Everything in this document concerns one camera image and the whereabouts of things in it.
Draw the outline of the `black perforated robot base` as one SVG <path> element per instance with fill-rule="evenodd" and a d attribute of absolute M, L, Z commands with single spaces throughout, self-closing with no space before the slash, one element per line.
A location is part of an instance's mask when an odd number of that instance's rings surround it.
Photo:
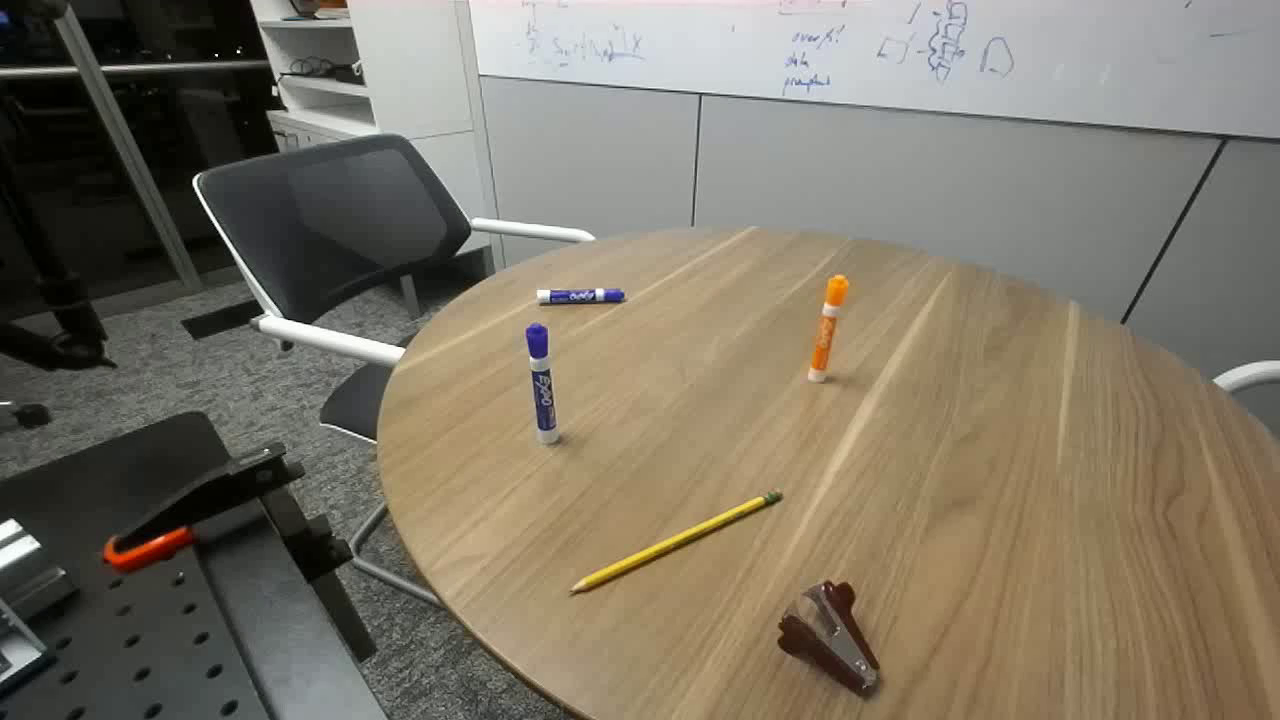
<path fill-rule="evenodd" d="M 0 720 L 385 720 L 341 543 L 289 488 L 200 519 L 139 572 L 99 559 L 230 456 L 183 411 L 0 479 L 0 516 L 35 541 L 2 572 Z"/>

